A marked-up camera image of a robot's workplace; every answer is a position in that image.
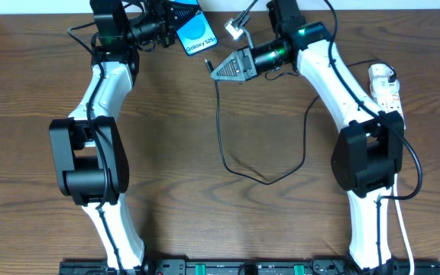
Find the blue smartphone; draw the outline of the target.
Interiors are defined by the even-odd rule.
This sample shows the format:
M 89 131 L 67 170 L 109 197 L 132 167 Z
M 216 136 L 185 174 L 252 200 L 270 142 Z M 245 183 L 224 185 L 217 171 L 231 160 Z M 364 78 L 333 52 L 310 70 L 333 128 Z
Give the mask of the blue smartphone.
M 217 37 L 197 0 L 172 0 L 172 4 L 198 5 L 196 16 L 187 23 L 176 23 L 176 35 L 188 56 L 209 50 L 218 44 Z

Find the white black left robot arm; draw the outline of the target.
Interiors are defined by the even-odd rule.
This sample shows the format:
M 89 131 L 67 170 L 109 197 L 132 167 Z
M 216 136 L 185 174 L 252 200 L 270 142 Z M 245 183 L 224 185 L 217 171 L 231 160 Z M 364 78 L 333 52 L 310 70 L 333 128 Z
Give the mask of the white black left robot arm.
M 169 1 L 135 1 L 141 15 L 129 18 L 129 1 L 92 1 L 97 31 L 83 47 L 91 56 L 92 80 L 67 118 L 54 119 L 49 136 L 57 184 L 82 207 L 105 247 L 104 260 L 65 260 L 61 274 L 155 274 L 153 260 L 131 222 L 125 193 L 129 166 L 116 121 L 134 87 L 141 51 L 174 43 Z

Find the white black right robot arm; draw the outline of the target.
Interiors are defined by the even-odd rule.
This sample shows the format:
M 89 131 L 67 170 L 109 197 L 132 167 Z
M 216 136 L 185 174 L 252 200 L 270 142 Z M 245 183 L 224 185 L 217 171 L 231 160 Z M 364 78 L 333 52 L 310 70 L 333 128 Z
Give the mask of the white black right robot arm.
M 247 82 L 290 63 L 311 84 L 338 132 L 331 167 L 348 195 L 350 258 L 358 272 L 390 274 L 387 203 L 398 198 L 393 187 L 406 144 L 404 120 L 361 88 L 339 56 L 334 31 L 307 22 L 295 1 L 270 1 L 267 10 L 275 39 L 238 49 L 217 67 L 207 63 L 212 80 Z

